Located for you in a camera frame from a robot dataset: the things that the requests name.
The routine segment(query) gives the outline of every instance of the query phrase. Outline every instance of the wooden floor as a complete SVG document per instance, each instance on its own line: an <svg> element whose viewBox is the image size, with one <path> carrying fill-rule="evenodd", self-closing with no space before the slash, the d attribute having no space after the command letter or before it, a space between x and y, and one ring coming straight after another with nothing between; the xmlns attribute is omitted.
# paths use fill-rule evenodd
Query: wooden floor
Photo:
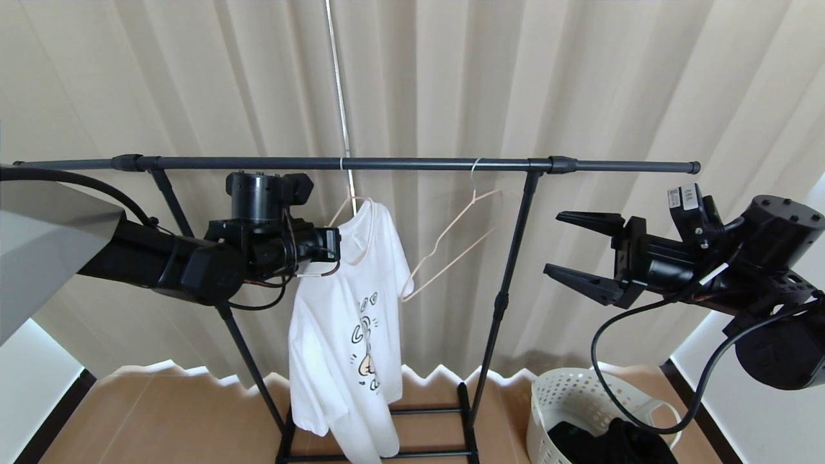
<svg viewBox="0 0 825 464"><path fill-rule="evenodd" d="M649 395L684 405L657 368L611 371ZM491 378L483 392L475 426L481 462L529 464L525 436L530 417L530 378ZM455 405L455 379L436 371L427 380L405 372L404 398L398 406ZM289 403L288 387L276 376L267 385L280 410ZM475 381L468 382L470 396ZM44 464L65 462L272 463L280 435L256 389L220 382L208 372L192 375L178 367L151 370L129 367L101 379L89 391L54 440ZM396 416L403 450L460 447L464 443L457 414ZM660 426L672 425L662 420ZM339 452L331 435L300 430L294 454ZM679 462L719 462L696 424L674 449ZM404 464L466 462L465 458L405 459Z"/></svg>

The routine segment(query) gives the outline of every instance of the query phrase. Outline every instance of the white plastic basket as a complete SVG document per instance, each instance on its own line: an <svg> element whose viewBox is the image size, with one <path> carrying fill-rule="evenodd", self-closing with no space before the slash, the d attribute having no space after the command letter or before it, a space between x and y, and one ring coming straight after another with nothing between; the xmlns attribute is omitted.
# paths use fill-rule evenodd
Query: white plastic basket
<svg viewBox="0 0 825 464"><path fill-rule="evenodd" d="M676 420L679 413L668 403L651 398L609 374L603 374L616 398L634 416L653 425L652 412L666 406ZM527 451L533 464L569 464L567 458L553 445L547 431L567 421L595 436L607 431L611 420L624 415L613 405L599 378L590 369L563 368L545 372L533 382L532 414L527 426ZM681 432L663 438L673 449Z"/></svg>

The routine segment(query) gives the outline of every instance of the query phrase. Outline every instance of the white wall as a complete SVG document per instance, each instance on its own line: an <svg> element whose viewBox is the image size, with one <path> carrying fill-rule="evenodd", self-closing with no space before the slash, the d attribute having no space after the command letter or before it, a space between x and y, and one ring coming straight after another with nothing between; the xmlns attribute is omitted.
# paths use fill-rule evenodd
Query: white wall
<svg viewBox="0 0 825 464"><path fill-rule="evenodd" d="M0 346L0 463L14 462L82 369L33 320Z"/></svg>
<svg viewBox="0 0 825 464"><path fill-rule="evenodd" d="M813 189L806 204L825 211L825 178ZM813 245L794 270L825 289L825 237ZM673 353L674 363L694 389L710 354L724 341L722 328L731 319L728 315L710 314ZM745 462L823 461L825 386L801 391L764 386L739 366L731 348L716 366L703 402Z"/></svg>

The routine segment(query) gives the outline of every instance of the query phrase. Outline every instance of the graphic print on shirt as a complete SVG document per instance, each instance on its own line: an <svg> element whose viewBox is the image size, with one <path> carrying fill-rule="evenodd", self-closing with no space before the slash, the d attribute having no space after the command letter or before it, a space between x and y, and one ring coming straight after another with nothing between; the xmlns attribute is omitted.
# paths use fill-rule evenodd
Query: graphic print on shirt
<svg viewBox="0 0 825 464"><path fill-rule="evenodd" d="M370 330L373 327L378 326L377 319L371 319L368 315L363 315L364 311L367 308L367 305L374 306L375 303L378 302L378 292L374 292L369 298L364 298L361 302L361 307L359 308L361 316L361 323L356 325L356 327L352 330L352 337L350 341L354 345L365 345L364 349L364 356L361 358L361 362L358 363L358 374L362 377L372 377L371 379L365 379L363 381L359 381L359 385L366 386L367 381L370 382L370 391L377 391L380 383L378 379L375 378L375 367L372 365L372 345L370 344ZM355 364L355 361L359 358L359 356L353 353L350 356L350 364Z"/></svg>

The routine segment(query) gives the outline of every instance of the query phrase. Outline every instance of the curtain fold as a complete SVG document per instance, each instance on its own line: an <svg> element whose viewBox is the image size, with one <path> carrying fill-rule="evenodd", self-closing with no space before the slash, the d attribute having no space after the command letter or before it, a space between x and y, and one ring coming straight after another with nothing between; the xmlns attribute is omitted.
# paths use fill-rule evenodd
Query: curtain fold
<svg viewBox="0 0 825 464"><path fill-rule="evenodd" d="M353 157L572 156L702 162L697 177L573 173L540 181L493 369L586 366L619 310L550 281L545 263L607 275L607 240L554 220L564 210L648 218L676 238L665 191L697 181L726 219L760 193L800 199L825 171L825 4L805 2L331 2ZM323 1L2 2L0 159L344 156ZM90 173L174 224L151 178ZM169 176L193 230L229 215L226 172ZM314 172L295 214L325 224L345 173ZM469 202L467 173L355 172L356 194L393 213L411 267ZM425 376L481 362L522 173L476 173L495 196L468 213L402 306L403 360ZM291 295L237 313L264 372L286 371ZM273 295L246 289L236 300ZM617 364L658 364L706 315L674 305L604 337ZM97 376L173 359L249 384L211 308L75 277L35 315Z"/></svg>

